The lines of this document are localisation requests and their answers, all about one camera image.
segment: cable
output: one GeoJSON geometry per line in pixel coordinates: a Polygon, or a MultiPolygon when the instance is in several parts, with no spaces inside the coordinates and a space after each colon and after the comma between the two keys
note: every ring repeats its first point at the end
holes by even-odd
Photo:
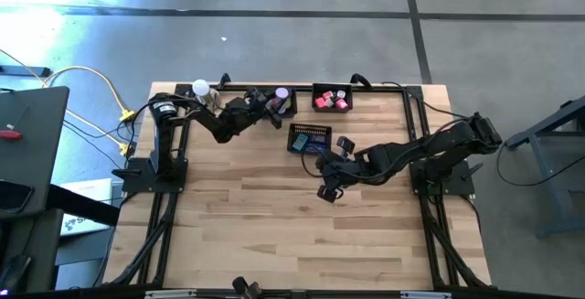
{"type": "Polygon", "coordinates": [[[461,195],[461,198],[463,198],[463,200],[465,202],[467,202],[470,207],[472,207],[473,212],[475,212],[475,218],[477,219],[477,228],[479,229],[479,232],[481,234],[482,233],[482,221],[479,219],[479,212],[477,211],[475,204],[465,195],[461,195]]]}
{"type": "MultiPolygon", "coordinates": [[[[103,201],[109,201],[109,200],[115,200],[115,199],[122,199],[122,203],[120,204],[120,208],[132,197],[134,197],[137,193],[127,193],[126,197],[120,197],[120,198],[109,198],[109,199],[104,199],[102,201],[99,202],[103,202],[103,201]]],[[[108,240],[108,245],[106,246],[106,255],[103,257],[103,260],[101,261],[100,264],[100,269],[98,270],[98,274],[95,277],[95,281],[93,281],[93,287],[95,287],[95,285],[98,283],[98,281],[100,280],[100,276],[101,273],[103,272],[103,268],[105,267],[106,261],[108,261],[108,258],[110,257],[110,245],[112,245],[112,240],[113,240],[113,235],[116,232],[116,228],[114,227],[112,230],[112,235],[110,235],[110,239],[108,240]]]]}
{"type": "Polygon", "coordinates": [[[321,150],[319,150],[319,148],[317,148],[311,144],[306,145],[305,147],[303,147],[303,150],[301,151],[301,163],[303,164],[304,172],[306,172],[307,175],[312,176],[312,177],[324,177],[323,175],[316,175],[316,174],[311,173],[311,171],[309,171],[309,169],[307,168],[307,165],[304,163],[304,153],[307,151],[307,148],[309,146],[313,147],[325,159],[325,161],[327,160],[324,153],[321,150]]]}
{"type": "Polygon", "coordinates": [[[70,129],[74,134],[76,134],[79,138],[85,140],[86,143],[90,144],[93,146],[93,148],[95,148],[98,152],[102,153],[104,156],[108,157],[108,159],[110,161],[112,161],[112,163],[117,166],[118,168],[121,168],[120,166],[118,166],[118,164],[107,154],[105,154],[100,148],[98,148],[97,145],[93,144],[91,141],[89,141],[86,137],[84,137],[83,135],[77,133],[75,130],[73,130],[72,128],[70,128],[68,125],[63,124],[64,127],[70,129]]]}
{"type": "MultiPolygon", "coordinates": [[[[125,141],[127,141],[127,142],[129,142],[129,143],[130,143],[130,139],[126,138],[125,136],[123,136],[123,135],[120,133],[120,126],[122,125],[122,123],[123,123],[123,122],[120,122],[120,123],[118,123],[118,127],[116,128],[116,133],[118,134],[118,136],[119,136],[120,138],[122,138],[123,140],[125,140],[125,141]]],[[[130,133],[130,130],[128,130],[128,125],[126,125],[126,126],[125,126],[125,128],[126,128],[126,132],[127,132],[127,133],[130,133]]]]}
{"type": "Polygon", "coordinates": [[[500,178],[502,178],[502,180],[504,180],[504,182],[506,182],[507,184],[510,184],[512,186],[517,186],[517,187],[532,187],[532,186],[537,186],[540,184],[544,184],[547,181],[549,181],[550,179],[554,178],[555,176],[560,175],[561,173],[567,171],[567,169],[569,169],[570,167],[576,165],[578,162],[582,161],[585,159],[585,155],[579,157],[578,159],[574,160],[573,162],[569,163],[568,165],[566,165],[565,167],[561,168],[559,171],[557,171],[556,173],[554,173],[553,175],[547,176],[546,178],[537,181],[536,183],[532,183],[532,184],[517,184],[513,181],[510,181],[506,178],[504,178],[504,176],[502,175],[502,171],[500,170],[500,157],[502,156],[502,150],[504,150],[504,145],[502,145],[500,147],[500,151],[497,153],[497,158],[495,159],[495,169],[497,171],[497,174],[500,176],[500,178]]]}
{"type": "Polygon", "coordinates": [[[79,132],[81,132],[81,133],[83,133],[83,134],[85,134],[85,135],[87,135],[87,136],[89,136],[91,138],[94,138],[94,139],[103,138],[104,136],[106,136],[106,134],[114,133],[114,132],[116,132],[118,130],[118,128],[115,128],[113,130],[108,131],[106,134],[93,135],[93,134],[90,134],[90,133],[86,133],[85,131],[81,130],[77,125],[75,125],[75,124],[73,124],[73,123],[71,123],[71,122],[69,122],[67,120],[63,120],[63,122],[66,123],[69,126],[74,127],[77,131],[79,131],[79,132]]]}
{"type": "Polygon", "coordinates": [[[66,71],[73,70],[73,69],[86,70],[86,71],[90,71],[90,72],[98,75],[110,87],[110,91],[112,91],[113,98],[116,100],[116,103],[118,103],[118,106],[120,106],[120,110],[122,111],[122,114],[124,113],[124,111],[126,111],[126,109],[124,108],[122,102],[120,101],[120,97],[118,96],[118,92],[113,88],[112,82],[105,75],[103,75],[102,73],[98,72],[95,69],[91,69],[91,68],[85,67],[85,66],[71,66],[71,67],[66,67],[65,69],[61,69],[61,70],[56,71],[53,74],[51,74],[49,77],[47,77],[45,80],[43,80],[43,83],[46,86],[50,87],[51,86],[51,81],[54,80],[57,76],[59,76],[60,74],[66,72],[66,71]]]}
{"type": "MultiPolygon", "coordinates": [[[[115,100],[118,102],[118,105],[120,106],[120,108],[122,109],[122,118],[121,120],[124,121],[129,121],[130,118],[133,118],[135,116],[133,111],[127,111],[123,108],[122,103],[120,102],[120,99],[118,98],[117,92],[115,91],[115,89],[113,88],[112,84],[110,83],[110,80],[108,80],[108,78],[106,78],[103,74],[99,73],[97,70],[95,69],[91,69],[89,67],[83,67],[83,66],[72,66],[72,67],[67,67],[65,69],[59,70],[55,73],[53,73],[52,75],[50,75],[49,77],[47,77],[45,80],[42,80],[31,68],[29,68],[27,65],[25,65],[23,62],[21,62],[20,60],[18,60],[17,58],[13,57],[11,54],[9,54],[8,52],[4,51],[3,49],[0,48],[0,52],[4,53],[5,55],[7,55],[9,58],[11,58],[12,60],[14,60],[15,62],[17,62],[18,64],[20,64],[22,67],[24,67],[31,75],[33,75],[35,78],[37,78],[37,80],[39,80],[42,84],[41,86],[43,88],[45,87],[49,87],[48,82],[50,82],[51,80],[54,80],[59,74],[62,74],[63,72],[67,71],[67,70],[71,70],[71,69],[84,69],[87,71],[91,71],[94,74],[97,74],[98,76],[100,76],[102,79],[104,79],[107,83],[108,86],[110,86],[110,89],[112,90],[112,93],[114,95],[115,100]]],[[[98,127],[97,125],[87,121],[86,119],[84,119],[83,117],[77,115],[76,113],[70,111],[69,109],[66,110],[66,112],[75,117],[76,119],[86,123],[87,125],[89,125],[90,127],[94,128],[96,131],[98,131],[101,134],[104,134],[105,136],[107,136],[110,140],[112,140],[113,142],[115,142],[121,149],[122,152],[126,151],[128,149],[128,144],[123,144],[121,142],[119,142],[118,140],[116,140],[114,137],[112,137],[111,135],[107,134],[105,131],[103,131],[100,127],[98,127]]]]}
{"type": "Polygon", "coordinates": [[[407,88],[407,87],[404,87],[404,86],[402,86],[402,85],[400,85],[400,84],[398,84],[398,83],[396,83],[396,82],[394,82],[394,81],[383,81],[383,82],[381,82],[380,84],[394,84],[394,85],[398,86],[399,88],[401,88],[401,89],[405,90],[405,91],[406,91],[406,92],[407,92],[407,93],[410,95],[410,97],[412,97],[412,98],[414,98],[414,99],[416,99],[416,100],[418,100],[418,101],[422,102],[422,103],[423,103],[425,106],[427,106],[427,107],[431,108],[431,109],[432,109],[432,110],[434,110],[435,112],[442,112],[442,113],[446,113],[446,114],[448,114],[448,115],[451,115],[451,116],[455,116],[455,117],[461,117],[461,118],[468,118],[468,117],[469,117],[469,116],[460,115],[460,114],[458,114],[458,113],[454,113],[454,112],[448,112],[448,111],[440,110],[440,109],[438,109],[438,108],[436,108],[436,107],[434,107],[434,106],[431,106],[431,105],[430,105],[430,104],[428,104],[426,101],[424,101],[422,98],[420,98],[420,97],[419,97],[419,96],[417,96],[416,94],[413,94],[412,92],[410,92],[409,88],[407,88]]]}
{"type": "Polygon", "coordinates": [[[95,285],[100,280],[101,273],[103,272],[103,269],[106,266],[106,261],[108,261],[108,259],[110,258],[110,246],[112,245],[113,235],[115,233],[116,233],[116,228],[114,227],[112,229],[112,235],[110,235],[110,239],[108,240],[108,244],[106,245],[106,255],[101,260],[100,269],[98,270],[98,274],[95,277],[95,281],[93,281],[92,287],[95,287],[95,285]]]}

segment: wooden table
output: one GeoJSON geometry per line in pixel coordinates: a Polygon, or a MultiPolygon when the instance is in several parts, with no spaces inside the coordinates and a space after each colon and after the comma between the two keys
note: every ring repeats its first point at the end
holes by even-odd
{"type": "MultiPolygon", "coordinates": [[[[151,95],[174,92],[176,84],[155,82],[151,95]]],[[[450,109],[445,86],[422,88],[425,101],[450,109]]],[[[243,92],[222,92],[222,99],[236,94],[243,92]]],[[[431,288],[420,205],[411,194],[408,170],[385,186],[353,186],[332,205],[315,194],[322,180],[306,175],[299,155],[286,151],[290,122],[332,126],[333,142],[345,135],[356,142],[356,151],[373,144],[405,143],[402,98],[393,93],[354,94],[354,110],[347,114],[314,112],[310,99],[310,93],[298,93],[299,112],[284,121],[281,130],[268,121],[258,122],[227,144],[217,144],[205,128],[191,123],[189,173],[177,205],[165,287],[230,288],[242,275],[264,288],[431,288]]],[[[431,130],[451,119],[431,109],[427,114],[431,130]]],[[[153,149],[153,129],[148,112],[138,156],[153,149]]],[[[313,161],[307,156],[307,165],[313,166],[313,161]]],[[[139,194],[122,208],[105,281],[115,278],[143,244],[152,199],[152,194],[139,194]]],[[[456,197],[446,197],[445,207],[453,245],[489,283],[472,209],[456,197]]],[[[447,280],[442,250],[438,253],[447,280]]],[[[151,277],[156,260],[157,248],[151,277]]]]}

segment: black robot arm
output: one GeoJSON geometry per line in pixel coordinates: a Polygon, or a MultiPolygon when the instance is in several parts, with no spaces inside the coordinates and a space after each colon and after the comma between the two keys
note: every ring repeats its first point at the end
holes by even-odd
{"type": "Polygon", "coordinates": [[[408,163],[426,158],[424,176],[429,183],[449,176],[452,167],[471,154],[497,151],[502,138],[489,119],[478,112],[466,119],[453,121],[447,130],[421,137],[406,144],[377,144],[354,154],[349,160],[331,151],[324,151],[316,166],[324,179],[317,196],[335,202],[346,188],[357,183],[372,186],[385,184],[408,163]]]}
{"type": "Polygon", "coordinates": [[[249,89],[244,97],[236,97],[226,103],[219,116],[196,99],[171,93],[156,93],[149,100],[149,109],[154,118],[154,150],[150,154],[150,164],[157,175],[173,172],[175,159],[172,157],[173,134],[177,126],[195,120],[207,128],[220,144],[227,143],[232,136],[267,116],[272,125],[280,129],[282,119],[276,112],[280,106],[268,104],[275,94],[267,94],[255,88],[249,89]],[[177,108],[184,108],[180,116],[177,108]]]}

